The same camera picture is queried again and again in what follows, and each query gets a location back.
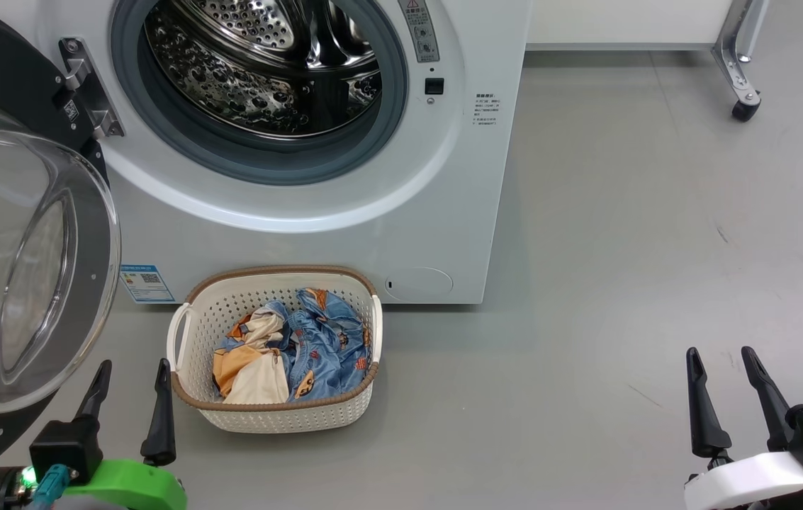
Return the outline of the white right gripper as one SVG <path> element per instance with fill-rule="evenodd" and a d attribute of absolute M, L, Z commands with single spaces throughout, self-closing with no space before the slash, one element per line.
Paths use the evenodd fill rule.
<path fill-rule="evenodd" d="M 742 346 L 741 357 L 748 381 L 760 398 L 768 451 L 787 450 L 794 433 L 786 421 L 790 406 L 751 346 Z M 719 423 L 698 349 L 688 348 L 685 361 L 692 454 L 727 459 L 731 437 Z M 803 467 L 788 452 L 719 465 L 684 484 L 684 506 L 686 510 L 803 510 Z"/>

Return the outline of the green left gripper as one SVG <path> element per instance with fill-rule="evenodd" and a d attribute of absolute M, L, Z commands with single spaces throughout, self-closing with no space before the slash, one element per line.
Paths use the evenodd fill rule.
<path fill-rule="evenodd" d="M 112 361 L 100 362 L 74 422 L 98 423 L 112 370 Z M 88 484 L 70 481 L 52 510 L 187 510 L 183 485 L 160 468 L 176 459 L 171 375 L 168 359 L 162 358 L 156 371 L 154 413 L 140 448 L 143 464 L 130 459 L 102 461 Z M 0 467 L 0 510 L 24 510 L 37 483 L 32 467 Z"/>

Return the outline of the round black glass washer door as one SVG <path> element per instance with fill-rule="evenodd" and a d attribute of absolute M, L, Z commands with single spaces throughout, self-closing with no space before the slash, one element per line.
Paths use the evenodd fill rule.
<path fill-rule="evenodd" d="M 12 8 L 0 4 L 0 455 L 92 349 L 120 266 L 100 139 Z"/>

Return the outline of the cream and orange garment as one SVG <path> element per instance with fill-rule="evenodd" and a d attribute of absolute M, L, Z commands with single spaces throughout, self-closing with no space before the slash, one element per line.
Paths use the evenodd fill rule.
<path fill-rule="evenodd" d="M 288 399 L 282 313 L 260 307 L 236 322 L 213 352 L 213 380 L 226 404 L 281 404 Z"/>

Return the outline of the blue cartoon print garment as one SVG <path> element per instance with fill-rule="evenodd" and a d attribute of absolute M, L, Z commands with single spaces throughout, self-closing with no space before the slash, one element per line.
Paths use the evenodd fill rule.
<path fill-rule="evenodd" d="M 278 349 L 288 385 L 288 402 L 337 397 L 358 387 L 370 362 L 368 327 L 343 298 L 323 288 L 301 288 L 300 307 L 268 302 L 282 324 Z"/>

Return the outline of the cream perforated laundry basket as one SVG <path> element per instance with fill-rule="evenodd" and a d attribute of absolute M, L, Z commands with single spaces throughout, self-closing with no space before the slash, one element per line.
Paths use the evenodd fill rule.
<path fill-rule="evenodd" d="M 213 378 L 213 349 L 239 319 L 269 301 L 297 309 L 295 294 L 301 288 L 336 293 L 364 323 L 372 354 L 362 382 L 352 391 L 309 403 L 224 403 Z M 382 341 L 381 300 L 365 275 L 336 266 L 264 266 L 199 283 L 171 319 L 166 358 L 175 395 L 211 425 L 237 434 L 296 434 L 348 426 L 366 412 L 381 368 Z"/>

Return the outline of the grey rubber door gasket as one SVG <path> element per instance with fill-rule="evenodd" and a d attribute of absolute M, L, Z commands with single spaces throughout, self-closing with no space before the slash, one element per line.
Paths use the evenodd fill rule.
<path fill-rule="evenodd" d="M 262 137 L 207 116 L 176 90 L 149 48 L 143 23 L 159 0 L 116 0 L 111 58 L 123 93 L 148 128 L 179 154 L 218 174 L 274 186 L 324 183 L 368 164 L 401 125 L 408 63 L 379 0 L 333 0 L 359 24 L 381 68 L 378 108 L 335 132 L 303 139 Z"/>

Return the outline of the white front-load washing machine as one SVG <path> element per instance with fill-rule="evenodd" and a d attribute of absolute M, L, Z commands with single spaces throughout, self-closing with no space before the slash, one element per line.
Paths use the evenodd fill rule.
<path fill-rule="evenodd" d="M 436 304 L 483 300 L 533 0 L 427 0 L 438 62 L 417 62 L 397 0 L 379 0 L 410 74 L 401 125 L 368 164 L 300 186 L 218 174 L 146 126 L 111 58 L 116 0 L 9 2 L 9 25 L 57 67 L 61 38 L 86 41 L 125 129 L 99 140 L 122 265 L 155 265 L 176 302 L 213 274 L 281 265 L 350 268 L 390 303 L 389 274 L 436 268 L 454 284 Z M 478 93 L 500 97 L 498 125 L 472 125 Z"/>

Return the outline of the metal washer door hinge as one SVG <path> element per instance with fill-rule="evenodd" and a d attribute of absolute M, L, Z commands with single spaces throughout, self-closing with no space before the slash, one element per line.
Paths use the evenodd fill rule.
<path fill-rule="evenodd" d="M 65 87 L 84 104 L 93 136 L 97 139 L 125 136 L 125 129 L 104 90 L 86 41 L 83 38 L 61 38 L 58 46 L 64 62 Z"/>

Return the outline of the blue energy label sticker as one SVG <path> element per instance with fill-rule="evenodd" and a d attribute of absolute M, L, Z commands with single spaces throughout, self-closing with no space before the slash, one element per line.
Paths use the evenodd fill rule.
<path fill-rule="evenodd" d="M 137 304 L 172 304 L 176 300 L 155 265 L 122 265 L 120 281 Z"/>

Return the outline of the round drain filter cover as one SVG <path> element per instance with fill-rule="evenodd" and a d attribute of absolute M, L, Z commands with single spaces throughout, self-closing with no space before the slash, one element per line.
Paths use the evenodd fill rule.
<path fill-rule="evenodd" d="M 392 298 L 408 303 L 441 303 L 453 288 L 449 274 L 430 267 L 402 268 L 389 274 L 385 281 L 385 289 Z"/>

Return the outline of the metal partition leg with caster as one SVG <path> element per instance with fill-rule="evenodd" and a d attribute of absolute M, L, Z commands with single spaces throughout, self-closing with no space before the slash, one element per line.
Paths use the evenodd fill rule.
<path fill-rule="evenodd" d="M 765 20 L 770 0 L 731 0 L 712 52 L 718 67 L 737 96 L 731 116 L 747 123 L 761 105 L 760 91 L 745 75 Z"/>

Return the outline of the stainless steel washer drum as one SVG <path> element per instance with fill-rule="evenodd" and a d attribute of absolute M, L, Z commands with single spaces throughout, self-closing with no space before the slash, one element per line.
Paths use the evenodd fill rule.
<path fill-rule="evenodd" d="M 333 0 L 159 0 L 143 32 L 181 96 L 258 136 L 326 135 L 381 103 L 375 52 Z"/>

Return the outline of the small printed text label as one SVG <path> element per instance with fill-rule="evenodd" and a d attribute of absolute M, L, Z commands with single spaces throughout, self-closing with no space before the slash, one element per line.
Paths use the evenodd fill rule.
<path fill-rule="evenodd" d="M 501 99 L 495 93 L 477 93 L 473 97 L 472 125 L 479 127 L 498 125 L 500 109 Z"/>

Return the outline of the white rolling partition board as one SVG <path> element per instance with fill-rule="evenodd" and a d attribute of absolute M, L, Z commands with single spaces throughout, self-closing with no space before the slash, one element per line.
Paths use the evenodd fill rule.
<path fill-rule="evenodd" d="M 732 0 L 534 0 L 528 51 L 712 47 Z"/>

